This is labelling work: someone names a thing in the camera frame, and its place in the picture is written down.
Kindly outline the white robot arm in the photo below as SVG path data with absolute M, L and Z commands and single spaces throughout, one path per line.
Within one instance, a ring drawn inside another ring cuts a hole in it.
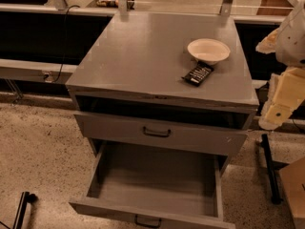
M 305 100 L 305 3 L 301 0 L 278 29 L 269 33 L 255 48 L 261 53 L 275 53 L 286 66 L 269 80 L 268 99 L 263 105 L 259 127 L 280 127 Z

